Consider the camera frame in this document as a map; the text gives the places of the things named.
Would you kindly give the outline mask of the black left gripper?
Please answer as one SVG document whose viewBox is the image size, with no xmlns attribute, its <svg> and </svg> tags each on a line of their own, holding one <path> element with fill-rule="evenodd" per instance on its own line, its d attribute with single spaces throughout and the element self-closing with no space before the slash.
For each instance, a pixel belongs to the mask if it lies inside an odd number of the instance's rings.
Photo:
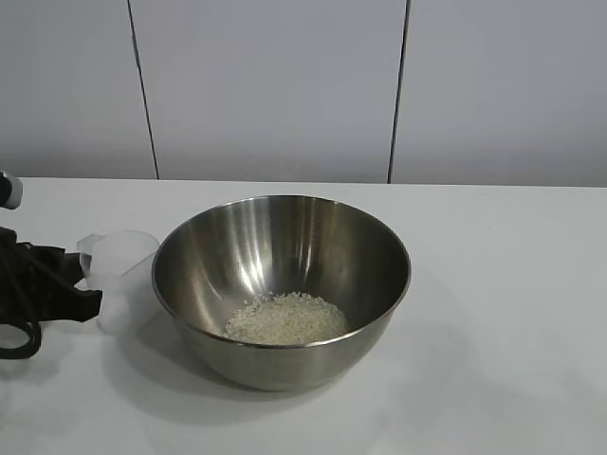
<svg viewBox="0 0 607 455">
<path fill-rule="evenodd" d="M 40 321 L 87 322 L 99 315 L 102 300 L 100 290 L 55 286 L 44 293 L 39 318 L 38 308 L 21 283 L 21 280 L 28 279 L 32 267 L 66 285 L 75 285 L 84 278 L 78 252 L 67 252 L 56 246 L 19 243 L 13 230 L 2 227 L 1 282 L 9 295 L 6 303 L 9 322 L 20 321 L 31 327 L 40 327 Z"/>
</svg>

